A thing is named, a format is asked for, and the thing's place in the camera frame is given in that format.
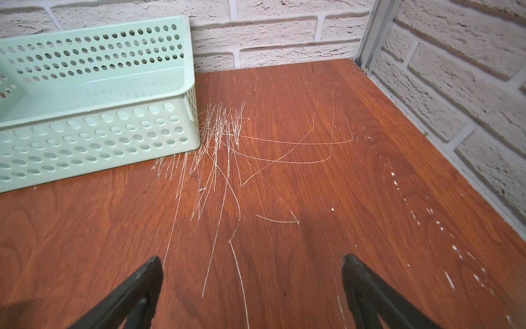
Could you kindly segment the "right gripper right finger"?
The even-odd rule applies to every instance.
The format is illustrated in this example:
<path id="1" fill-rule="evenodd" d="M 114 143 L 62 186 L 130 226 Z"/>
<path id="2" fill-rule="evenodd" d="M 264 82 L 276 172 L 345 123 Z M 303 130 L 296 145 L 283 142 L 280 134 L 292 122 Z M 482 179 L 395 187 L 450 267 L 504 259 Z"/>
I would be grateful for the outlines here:
<path id="1" fill-rule="evenodd" d="M 342 284 L 357 328 L 439 327 L 353 254 L 343 259 Z"/>

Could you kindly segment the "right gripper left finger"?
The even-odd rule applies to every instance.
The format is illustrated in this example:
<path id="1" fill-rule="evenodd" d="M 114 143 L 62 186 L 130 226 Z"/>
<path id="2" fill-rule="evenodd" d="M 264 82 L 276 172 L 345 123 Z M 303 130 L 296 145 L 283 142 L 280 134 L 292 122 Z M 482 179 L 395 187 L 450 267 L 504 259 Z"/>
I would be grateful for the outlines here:
<path id="1" fill-rule="evenodd" d="M 71 328 L 150 328 L 163 283 L 162 262 L 151 257 Z"/>

